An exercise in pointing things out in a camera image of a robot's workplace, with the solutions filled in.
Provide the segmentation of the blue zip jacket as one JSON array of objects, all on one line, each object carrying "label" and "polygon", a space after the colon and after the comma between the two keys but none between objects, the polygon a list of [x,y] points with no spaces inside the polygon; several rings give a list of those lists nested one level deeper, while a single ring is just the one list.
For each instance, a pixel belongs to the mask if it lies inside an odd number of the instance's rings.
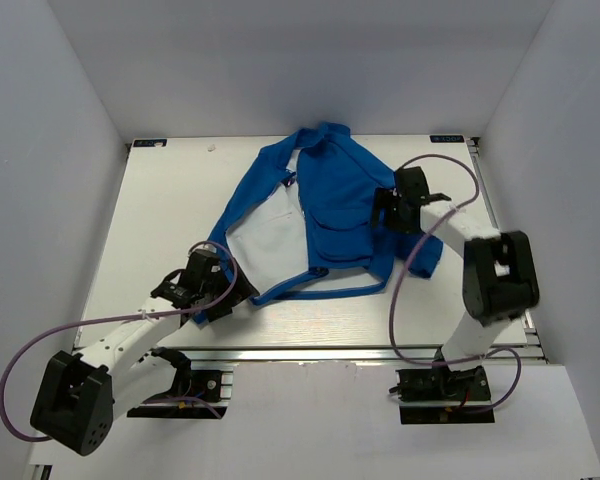
[{"label": "blue zip jacket", "polygon": [[[258,290],[255,306],[376,294],[420,239],[370,225],[375,189],[394,185],[347,126],[303,128],[259,151],[209,239]],[[410,273],[430,278],[442,252],[429,239]]]}]

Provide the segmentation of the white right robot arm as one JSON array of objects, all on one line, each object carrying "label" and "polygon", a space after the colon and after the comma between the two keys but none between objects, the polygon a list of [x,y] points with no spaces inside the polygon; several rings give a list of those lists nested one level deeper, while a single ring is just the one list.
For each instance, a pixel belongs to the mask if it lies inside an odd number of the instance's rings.
[{"label": "white right robot arm", "polygon": [[408,271],[424,244],[435,237],[463,261],[461,293],[464,314],[451,337],[428,363],[433,390],[452,399],[468,385],[465,371],[479,367],[507,326],[540,300],[528,235],[500,231],[481,222],[443,193],[432,193],[420,167],[394,172],[395,186],[378,188],[371,225],[420,239],[407,257]]}]

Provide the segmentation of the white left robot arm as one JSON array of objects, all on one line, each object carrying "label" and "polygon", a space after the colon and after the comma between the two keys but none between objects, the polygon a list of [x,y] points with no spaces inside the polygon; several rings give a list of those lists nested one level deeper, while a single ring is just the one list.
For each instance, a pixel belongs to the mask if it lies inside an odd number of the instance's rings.
[{"label": "white left robot arm", "polygon": [[196,315],[209,322],[256,296],[238,262],[195,249],[182,269],[150,292],[139,317],[74,354],[48,362],[30,424],[81,456],[94,452],[119,417],[145,402],[207,405],[206,381],[194,377],[190,359],[162,340]]}]

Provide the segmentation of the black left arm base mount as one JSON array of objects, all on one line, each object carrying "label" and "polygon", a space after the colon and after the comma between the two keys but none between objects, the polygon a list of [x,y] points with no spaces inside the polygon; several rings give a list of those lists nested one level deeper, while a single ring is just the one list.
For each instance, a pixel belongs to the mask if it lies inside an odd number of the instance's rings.
[{"label": "black left arm base mount", "polygon": [[128,418],[221,420],[232,395],[233,372],[194,369],[176,387],[131,409]]}]

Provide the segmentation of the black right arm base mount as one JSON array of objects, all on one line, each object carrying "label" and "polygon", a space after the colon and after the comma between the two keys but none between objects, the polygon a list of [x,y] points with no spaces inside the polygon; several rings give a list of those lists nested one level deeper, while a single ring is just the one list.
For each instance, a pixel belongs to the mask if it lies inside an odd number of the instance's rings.
[{"label": "black right arm base mount", "polygon": [[486,371],[477,367],[397,370],[388,394],[398,400],[402,425],[493,424],[491,390]]}]

